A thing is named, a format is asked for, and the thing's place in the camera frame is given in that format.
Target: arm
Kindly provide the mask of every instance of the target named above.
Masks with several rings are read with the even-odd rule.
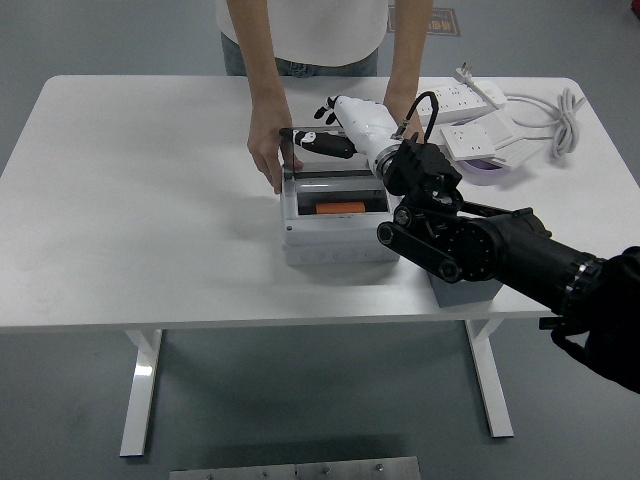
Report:
[[[282,127],[291,127],[292,123],[276,68],[267,1],[228,0],[227,4],[247,69],[253,105],[247,147],[256,167],[267,177],[277,194],[281,190],[282,175],[278,159],[281,137],[278,132]],[[290,155],[291,152],[283,151],[285,158]]]
[[[416,98],[432,9],[433,0],[396,0],[393,64],[384,104],[397,122],[404,119]],[[422,131],[417,115],[412,118],[407,135],[415,131]]]

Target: person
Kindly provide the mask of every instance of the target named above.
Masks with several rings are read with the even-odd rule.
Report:
[[[384,105],[402,121],[416,98],[433,0],[396,0],[396,34]],[[247,147],[275,194],[279,130],[292,127],[281,75],[376,76],[388,0],[217,0],[228,75],[246,75],[252,112]],[[421,130],[412,119],[407,134]]]

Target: white t-shirt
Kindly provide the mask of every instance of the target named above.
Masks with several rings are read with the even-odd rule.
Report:
[[[268,0],[268,8],[274,54],[291,62],[354,63],[378,48],[387,31],[388,0]],[[216,21],[237,43],[226,0],[216,0]]]

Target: jeans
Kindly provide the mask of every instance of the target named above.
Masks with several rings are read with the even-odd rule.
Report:
[[[247,70],[242,59],[240,46],[222,34],[222,52],[224,53],[224,66],[227,75],[247,76]],[[348,65],[339,67],[323,67],[320,65],[308,65],[306,63],[290,62],[276,58],[278,73],[290,77],[375,77],[378,75],[378,49],[368,57]]]

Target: table leg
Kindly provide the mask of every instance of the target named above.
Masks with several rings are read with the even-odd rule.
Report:
[[[489,335],[501,323],[502,320],[465,320],[491,436],[513,437],[507,403],[489,343]]]
[[[128,330],[125,333],[138,347],[136,370],[133,374],[120,448],[121,457],[132,457],[144,455],[162,330]]]

